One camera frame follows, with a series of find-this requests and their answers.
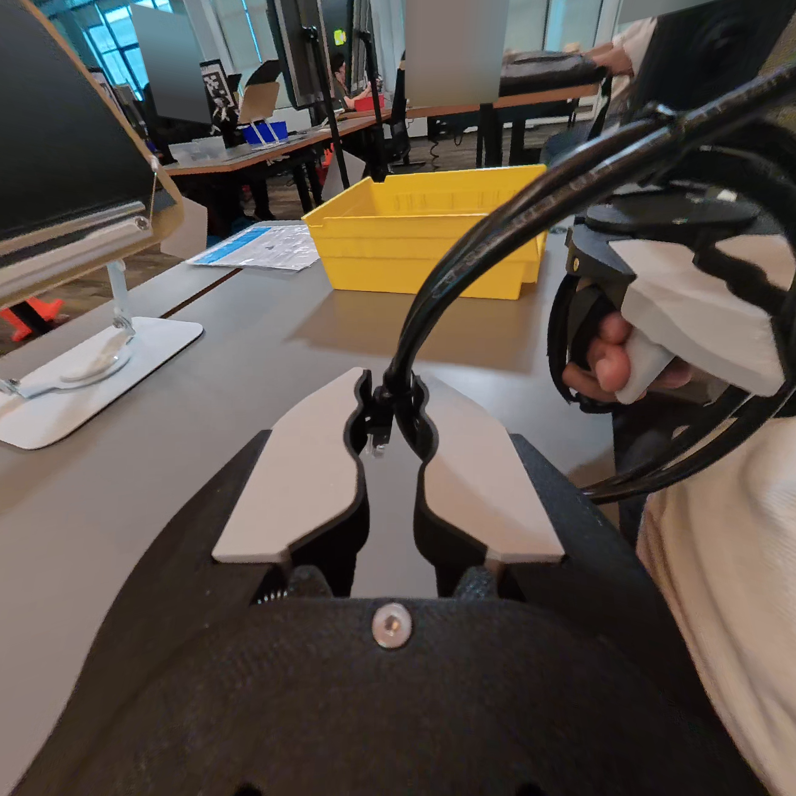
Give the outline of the cardboard backed board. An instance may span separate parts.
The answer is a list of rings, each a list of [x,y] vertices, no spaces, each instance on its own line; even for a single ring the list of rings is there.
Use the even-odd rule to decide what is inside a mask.
[[[269,119],[279,96],[281,63],[277,59],[264,61],[249,77],[241,96],[238,124],[243,126]]]

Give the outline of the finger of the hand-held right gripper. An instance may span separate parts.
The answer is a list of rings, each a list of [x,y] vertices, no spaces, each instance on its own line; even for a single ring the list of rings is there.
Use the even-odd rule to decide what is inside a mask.
[[[781,311],[794,277],[794,254],[781,234],[743,234],[709,249],[716,276],[738,299],[763,311]]]
[[[754,396],[773,396],[785,382],[771,314],[702,272],[685,245],[618,240],[614,253],[635,278],[620,313],[631,324],[631,374],[616,396],[641,396],[678,357]]]

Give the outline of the blue and white paper sheet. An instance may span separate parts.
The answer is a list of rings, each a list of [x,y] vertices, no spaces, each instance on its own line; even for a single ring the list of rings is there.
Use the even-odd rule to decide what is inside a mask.
[[[301,272],[320,260],[309,228],[255,224],[187,260],[200,267]]]

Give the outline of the black bag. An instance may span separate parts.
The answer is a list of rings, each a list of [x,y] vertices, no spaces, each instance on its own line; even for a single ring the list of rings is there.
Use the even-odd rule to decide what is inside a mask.
[[[502,59],[499,96],[600,84],[607,74],[585,53],[510,51]]]

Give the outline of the person's white shirt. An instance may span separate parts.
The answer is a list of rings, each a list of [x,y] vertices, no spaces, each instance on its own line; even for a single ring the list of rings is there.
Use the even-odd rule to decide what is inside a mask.
[[[636,552],[742,756],[794,795],[794,417],[650,495]]]

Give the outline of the background wooden desk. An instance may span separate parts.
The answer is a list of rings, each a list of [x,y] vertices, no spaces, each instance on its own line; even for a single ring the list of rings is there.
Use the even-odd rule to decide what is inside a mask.
[[[482,105],[438,105],[428,107],[407,106],[408,119],[442,119],[452,116],[466,116],[477,122],[478,141],[476,145],[477,167],[497,167],[503,165],[503,129],[512,126],[510,165],[520,165],[527,158],[520,138],[520,129],[527,122],[560,123],[564,119],[570,124],[576,121],[581,100],[592,103],[595,110],[601,96],[603,80],[595,84],[560,87],[542,92],[511,95],[498,98],[492,104]]]
[[[313,126],[290,134],[286,140],[261,147],[238,146],[221,158],[210,158],[188,165],[169,164],[165,171],[173,180],[178,177],[198,177],[232,174],[244,171],[255,179],[289,173],[293,176],[304,213],[323,203],[323,188],[316,164],[324,145],[333,141],[329,126]]]

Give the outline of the person's right hand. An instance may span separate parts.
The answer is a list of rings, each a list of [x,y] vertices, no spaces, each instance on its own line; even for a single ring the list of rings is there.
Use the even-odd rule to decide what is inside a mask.
[[[631,376],[626,342],[633,327],[615,311],[599,324],[587,347],[587,367],[570,362],[562,374],[563,383],[573,391],[602,403],[615,403],[615,393],[625,388]]]

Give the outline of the black computer monitor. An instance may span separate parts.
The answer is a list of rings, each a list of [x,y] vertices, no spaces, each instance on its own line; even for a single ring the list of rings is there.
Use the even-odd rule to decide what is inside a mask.
[[[320,110],[323,96],[313,45],[305,32],[313,28],[334,98],[330,56],[341,51],[346,62],[346,87],[357,95],[368,84],[363,34],[373,34],[368,1],[268,1],[267,20],[282,66],[287,97],[296,110]]]

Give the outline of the small marker poster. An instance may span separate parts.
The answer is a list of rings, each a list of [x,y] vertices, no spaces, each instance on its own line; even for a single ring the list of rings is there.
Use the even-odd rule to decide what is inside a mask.
[[[219,59],[200,63],[204,90],[211,114],[221,110],[238,112],[238,104],[230,87],[224,65]]]

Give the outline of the black board with wooden back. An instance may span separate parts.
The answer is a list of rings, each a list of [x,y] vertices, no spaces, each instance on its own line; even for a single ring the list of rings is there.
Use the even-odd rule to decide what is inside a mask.
[[[32,2],[1,2],[2,308],[161,244],[166,169]]]

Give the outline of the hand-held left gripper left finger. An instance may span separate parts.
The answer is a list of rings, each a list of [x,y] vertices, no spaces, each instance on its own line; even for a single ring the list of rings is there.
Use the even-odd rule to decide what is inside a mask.
[[[372,397],[353,368],[274,424],[212,552],[214,562],[319,569],[333,595],[352,591],[369,537],[362,453]]]

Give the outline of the grey desk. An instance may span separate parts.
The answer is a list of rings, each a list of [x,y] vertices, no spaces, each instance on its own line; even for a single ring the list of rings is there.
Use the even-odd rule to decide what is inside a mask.
[[[563,275],[552,235],[518,300],[460,299],[417,368],[480,403],[573,483],[614,472],[612,422],[556,393],[548,313]],[[40,451],[2,446],[2,794],[64,708],[94,636],[140,556],[256,433],[354,367],[376,383],[413,297],[336,291],[299,273],[180,264],[131,291],[138,316],[204,334],[74,434]]]

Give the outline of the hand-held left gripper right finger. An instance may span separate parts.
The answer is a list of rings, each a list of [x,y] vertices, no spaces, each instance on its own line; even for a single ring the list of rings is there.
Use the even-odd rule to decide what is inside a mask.
[[[497,582],[513,565],[557,565],[565,551],[505,427],[440,379],[415,378],[420,459],[414,541],[439,596],[484,567]]]

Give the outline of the yellow plastic bin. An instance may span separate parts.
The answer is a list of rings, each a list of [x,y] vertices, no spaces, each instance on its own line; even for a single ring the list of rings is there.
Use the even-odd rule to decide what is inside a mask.
[[[334,290],[416,294],[452,246],[546,171],[522,165],[362,179],[303,216]]]

